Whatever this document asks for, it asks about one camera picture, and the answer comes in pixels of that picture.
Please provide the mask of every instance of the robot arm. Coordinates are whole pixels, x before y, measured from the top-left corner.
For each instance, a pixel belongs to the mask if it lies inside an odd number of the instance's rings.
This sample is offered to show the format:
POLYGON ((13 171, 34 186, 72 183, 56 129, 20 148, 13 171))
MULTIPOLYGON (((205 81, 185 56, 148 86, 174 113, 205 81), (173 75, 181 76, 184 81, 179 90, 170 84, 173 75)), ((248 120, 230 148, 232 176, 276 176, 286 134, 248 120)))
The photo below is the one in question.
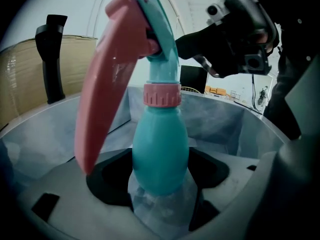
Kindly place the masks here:
POLYGON ((221 0, 207 8, 209 26, 176 40, 182 59, 205 57, 212 76, 267 75, 270 47, 279 43, 276 26, 258 0, 221 0))

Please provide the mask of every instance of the pink bottle collar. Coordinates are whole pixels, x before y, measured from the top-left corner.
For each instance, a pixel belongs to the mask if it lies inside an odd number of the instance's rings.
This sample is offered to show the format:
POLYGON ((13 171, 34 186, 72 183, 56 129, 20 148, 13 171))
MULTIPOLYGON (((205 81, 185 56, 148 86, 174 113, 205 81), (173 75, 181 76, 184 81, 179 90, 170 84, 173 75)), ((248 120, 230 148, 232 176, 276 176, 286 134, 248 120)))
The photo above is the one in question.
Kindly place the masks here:
POLYGON ((181 103, 181 84, 146 83, 143 90, 143 103, 156 108, 177 107, 181 103))

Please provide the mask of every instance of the teal bottle body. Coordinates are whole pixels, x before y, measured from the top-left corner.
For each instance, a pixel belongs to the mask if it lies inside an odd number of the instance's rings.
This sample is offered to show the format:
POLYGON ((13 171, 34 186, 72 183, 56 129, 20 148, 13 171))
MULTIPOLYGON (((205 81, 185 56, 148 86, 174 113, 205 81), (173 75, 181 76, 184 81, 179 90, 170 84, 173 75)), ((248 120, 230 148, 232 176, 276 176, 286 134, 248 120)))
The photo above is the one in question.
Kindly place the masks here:
POLYGON ((188 134, 178 107, 147 106, 132 145, 133 171, 154 196, 169 195, 182 184, 189 160, 188 134))

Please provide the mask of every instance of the teal spray bottle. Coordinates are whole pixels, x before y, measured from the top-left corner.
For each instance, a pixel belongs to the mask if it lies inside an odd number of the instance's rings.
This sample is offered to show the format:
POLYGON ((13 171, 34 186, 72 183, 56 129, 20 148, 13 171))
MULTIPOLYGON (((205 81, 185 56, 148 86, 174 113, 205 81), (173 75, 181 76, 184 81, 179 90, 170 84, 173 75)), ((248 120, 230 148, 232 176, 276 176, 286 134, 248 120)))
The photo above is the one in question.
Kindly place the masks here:
POLYGON ((76 121, 75 157, 90 174, 99 156, 137 60, 150 61, 144 113, 132 145, 133 171, 152 195, 182 184, 189 159, 188 135, 178 105, 178 53, 159 0, 112 0, 108 26, 87 71, 76 121))

